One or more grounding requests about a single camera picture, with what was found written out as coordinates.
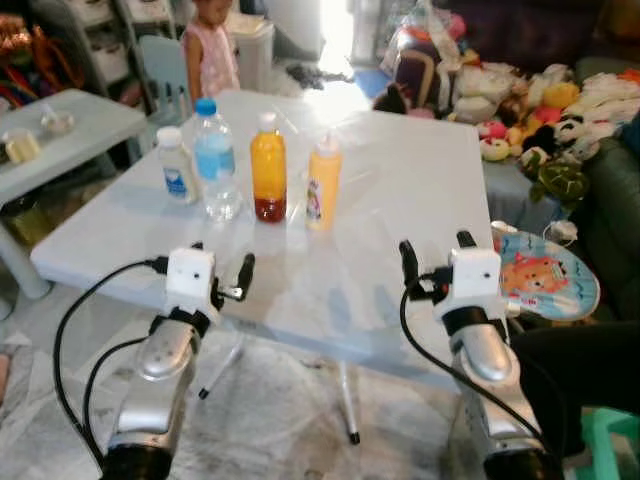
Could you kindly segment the orange juice bottle white cap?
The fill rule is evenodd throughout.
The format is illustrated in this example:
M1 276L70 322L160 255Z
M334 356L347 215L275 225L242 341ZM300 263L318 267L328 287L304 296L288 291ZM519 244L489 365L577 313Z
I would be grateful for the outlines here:
M250 142L253 212L262 223L283 221L287 206L287 152L274 111L259 114L259 132Z

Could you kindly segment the white folding table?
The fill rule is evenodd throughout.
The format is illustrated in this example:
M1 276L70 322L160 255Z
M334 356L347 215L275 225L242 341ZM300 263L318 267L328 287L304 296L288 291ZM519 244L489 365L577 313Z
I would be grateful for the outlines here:
M468 230L477 243L492 243L475 129L250 91L221 93L216 105L230 127L243 191L251 188L248 142L259 114L276 114L289 169L282 223L261 223L246 207L218 224L201 205L177 204L150 154L38 244L32 253L38 273L76 288L102 282L105 296L154 314L164 302L160 276L148 269L115 279L109 273L204 242L218 260L220 278L232 282L243 256L255 253L246 301L229 302L221 311L238 332L453 389L454 381L403 337L398 244L410 242L420 264L435 268L457 246L458 230ZM308 159L329 131L343 151L333 224L310 230Z

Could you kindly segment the tiger print blue cushion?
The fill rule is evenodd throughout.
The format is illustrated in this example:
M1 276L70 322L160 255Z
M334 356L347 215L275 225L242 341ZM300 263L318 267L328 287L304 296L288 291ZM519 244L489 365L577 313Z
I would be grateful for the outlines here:
M500 289L509 306L553 323L594 314L602 297L599 280L579 256L503 221L493 221L492 233L500 256Z

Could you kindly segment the clear water bottle blue cap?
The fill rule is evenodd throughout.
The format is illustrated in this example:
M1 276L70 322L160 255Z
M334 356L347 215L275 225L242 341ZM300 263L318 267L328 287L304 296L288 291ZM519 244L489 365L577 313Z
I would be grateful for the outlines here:
M242 196L236 183L236 152L229 125L209 97L195 102L195 119L192 154L206 214L214 221L233 220L241 211Z

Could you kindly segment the pink plush toy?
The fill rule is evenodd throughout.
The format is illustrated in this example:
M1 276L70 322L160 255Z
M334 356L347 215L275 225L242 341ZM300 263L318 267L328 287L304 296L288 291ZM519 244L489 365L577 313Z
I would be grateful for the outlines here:
M481 157L486 163L503 163L512 154L507 140L508 128L498 120L489 120L476 125L480 138Z

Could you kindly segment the dark green sofa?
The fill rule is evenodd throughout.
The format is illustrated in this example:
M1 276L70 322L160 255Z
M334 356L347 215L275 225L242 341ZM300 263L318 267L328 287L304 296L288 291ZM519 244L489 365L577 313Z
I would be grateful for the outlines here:
M616 138L604 138L582 172L590 189L572 215L575 247L600 282L608 316L640 323L640 161Z

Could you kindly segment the panda plush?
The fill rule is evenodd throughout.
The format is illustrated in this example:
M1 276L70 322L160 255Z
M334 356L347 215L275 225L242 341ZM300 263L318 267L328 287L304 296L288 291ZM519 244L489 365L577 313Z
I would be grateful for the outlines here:
M580 114L564 114L558 122L547 125L550 132L549 154L567 154L577 143L584 140L588 133L588 123Z

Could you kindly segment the white plush toy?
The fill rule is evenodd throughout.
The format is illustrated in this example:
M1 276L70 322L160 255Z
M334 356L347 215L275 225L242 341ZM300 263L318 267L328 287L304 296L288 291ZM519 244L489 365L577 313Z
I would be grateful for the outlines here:
M511 65L463 65L454 76L451 119L471 125L490 122L503 101L527 92L529 82Z

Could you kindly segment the small grey table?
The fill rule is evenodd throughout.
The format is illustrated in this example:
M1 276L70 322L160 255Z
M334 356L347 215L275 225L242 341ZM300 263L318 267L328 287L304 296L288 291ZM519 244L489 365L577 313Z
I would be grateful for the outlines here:
M46 111L72 114L76 128L51 137L41 127ZM60 193L116 174L111 148L124 145L131 163L140 160L140 137L147 127L141 111L81 90L61 91L0 113L0 134L26 129L41 146L40 156L29 163L0 166L0 207L33 191Z

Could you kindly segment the person's leg black trousers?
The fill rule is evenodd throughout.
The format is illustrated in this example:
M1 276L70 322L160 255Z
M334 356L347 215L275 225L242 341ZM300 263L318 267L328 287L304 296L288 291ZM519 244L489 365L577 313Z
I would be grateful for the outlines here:
M640 413L640 326L602 323L527 330L509 342L521 387L564 470L589 465L582 411Z

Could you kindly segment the yellow plush toy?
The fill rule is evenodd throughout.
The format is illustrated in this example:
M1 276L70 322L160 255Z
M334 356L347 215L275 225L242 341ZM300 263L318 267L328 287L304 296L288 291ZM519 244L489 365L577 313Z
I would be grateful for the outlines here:
M571 82L548 84L541 91L539 108L564 110L575 105L581 95L580 87Z

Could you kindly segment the child in pink dress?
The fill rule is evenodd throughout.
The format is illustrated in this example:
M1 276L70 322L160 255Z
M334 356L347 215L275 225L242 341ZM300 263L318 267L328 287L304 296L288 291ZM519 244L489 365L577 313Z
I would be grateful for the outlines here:
M192 102L241 90L236 42L227 29L232 0L192 0L195 14L183 33Z

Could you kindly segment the white lidded bin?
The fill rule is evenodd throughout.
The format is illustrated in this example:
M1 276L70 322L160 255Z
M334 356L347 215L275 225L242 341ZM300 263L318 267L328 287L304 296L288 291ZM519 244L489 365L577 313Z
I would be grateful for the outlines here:
M264 15L230 12L225 27L236 49L239 87L265 92L274 63L274 24Z

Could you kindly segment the pale yellow cup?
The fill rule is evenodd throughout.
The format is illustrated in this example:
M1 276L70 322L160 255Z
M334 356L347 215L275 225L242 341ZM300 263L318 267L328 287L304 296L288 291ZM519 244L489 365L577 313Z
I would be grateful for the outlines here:
M26 129L15 129L15 131L0 134L0 145L3 146L5 155L14 164L29 163L37 159L41 152L35 134Z

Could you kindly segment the grey shelf rack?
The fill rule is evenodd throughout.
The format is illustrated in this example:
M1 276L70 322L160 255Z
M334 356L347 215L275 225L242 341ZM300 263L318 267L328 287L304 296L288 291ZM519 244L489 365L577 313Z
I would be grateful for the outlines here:
M67 55L86 78L86 88L131 106L147 108L140 38L177 38L183 0L29 0L52 36L67 42Z

